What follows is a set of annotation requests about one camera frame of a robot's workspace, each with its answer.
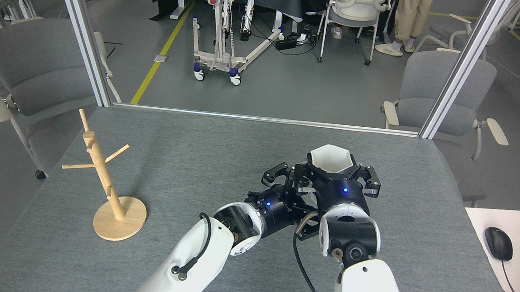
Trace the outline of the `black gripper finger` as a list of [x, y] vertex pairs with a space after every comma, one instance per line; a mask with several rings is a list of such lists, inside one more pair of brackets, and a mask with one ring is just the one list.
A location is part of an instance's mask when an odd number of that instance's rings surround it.
[[295, 166], [293, 188], [296, 193], [317, 192], [329, 182], [331, 158], [324, 154], [307, 153], [306, 163]]
[[319, 233], [319, 219], [316, 212], [308, 213], [302, 220], [298, 222], [296, 226], [295, 236], [300, 241], [304, 241], [313, 236], [317, 236]]
[[294, 166], [289, 166], [286, 162], [282, 162], [265, 171], [261, 183], [271, 188], [274, 186], [276, 178], [283, 175], [285, 176], [284, 188], [291, 188], [293, 186], [294, 168]]
[[377, 198], [379, 196], [381, 183], [377, 173], [370, 166], [356, 163], [343, 170], [343, 175], [349, 180], [363, 182], [363, 193], [366, 197]]

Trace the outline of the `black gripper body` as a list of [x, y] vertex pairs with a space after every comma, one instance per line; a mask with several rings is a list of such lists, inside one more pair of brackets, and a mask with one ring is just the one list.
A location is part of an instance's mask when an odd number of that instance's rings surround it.
[[363, 185], [356, 179], [333, 179], [317, 176], [315, 196], [317, 210], [321, 215], [327, 213], [332, 206], [344, 203], [355, 203], [367, 215], [370, 215], [364, 198]]
[[263, 226], [262, 237], [299, 222], [314, 208], [301, 196], [293, 192], [285, 193], [284, 188], [278, 185], [262, 192], [249, 191], [245, 202], [252, 205], [260, 214]]

